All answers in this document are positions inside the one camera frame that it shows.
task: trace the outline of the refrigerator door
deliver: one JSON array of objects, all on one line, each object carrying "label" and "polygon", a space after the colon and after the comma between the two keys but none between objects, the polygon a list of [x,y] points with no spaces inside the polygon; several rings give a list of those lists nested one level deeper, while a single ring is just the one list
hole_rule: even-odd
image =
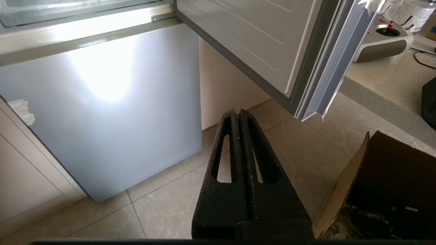
[{"label": "refrigerator door", "polygon": [[375,12],[365,0],[175,0],[176,16],[294,117],[325,115]]},{"label": "refrigerator door", "polygon": [[0,68],[2,97],[28,102],[30,129],[96,201],[201,150],[198,36],[173,20]]}]

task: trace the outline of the refrigerator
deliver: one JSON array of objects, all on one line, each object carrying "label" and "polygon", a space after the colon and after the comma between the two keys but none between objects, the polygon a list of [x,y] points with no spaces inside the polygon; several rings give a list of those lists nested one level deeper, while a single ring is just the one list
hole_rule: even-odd
[{"label": "refrigerator", "polygon": [[373,5],[0,0],[0,95],[103,201],[201,150],[198,36],[305,120],[326,115]]}]

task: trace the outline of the black cable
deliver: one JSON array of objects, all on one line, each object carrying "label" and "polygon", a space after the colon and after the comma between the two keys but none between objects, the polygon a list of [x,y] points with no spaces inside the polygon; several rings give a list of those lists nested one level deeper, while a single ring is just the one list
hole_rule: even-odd
[{"label": "black cable", "polygon": [[433,56],[433,57],[436,57],[436,54],[432,54],[432,53],[429,53],[429,52],[427,52],[427,51],[420,50],[420,49],[416,49],[416,48],[410,48],[410,49],[415,50],[415,53],[413,54],[413,58],[416,60],[416,62],[418,62],[419,64],[421,64],[421,65],[423,65],[423,66],[426,66],[426,67],[428,67],[428,68],[431,68],[431,69],[435,69],[435,70],[436,70],[436,67],[433,67],[433,66],[431,66],[431,65],[424,64],[424,63],[420,62],[420,61],[418,60],[418,58],[416,57],[416,54],[418,54],[418,53],[429,54],[429,55],[431,55],[431,56]]}]

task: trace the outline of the wall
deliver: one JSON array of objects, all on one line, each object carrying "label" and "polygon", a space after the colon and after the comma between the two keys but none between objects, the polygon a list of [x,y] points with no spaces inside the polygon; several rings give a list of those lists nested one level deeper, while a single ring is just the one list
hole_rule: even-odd
[{"label": "wall", "polygon": [[231,108],[238,112],[271,98],[201,37],[198,49],[202,129],[217,124]]}]

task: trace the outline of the cabinet door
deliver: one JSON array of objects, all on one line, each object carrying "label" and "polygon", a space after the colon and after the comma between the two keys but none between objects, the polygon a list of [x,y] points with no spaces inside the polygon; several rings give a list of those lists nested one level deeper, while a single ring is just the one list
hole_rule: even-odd
[{"label": "cabinet door", "polygon": [[62,193],[0,135],[0,223]]}]

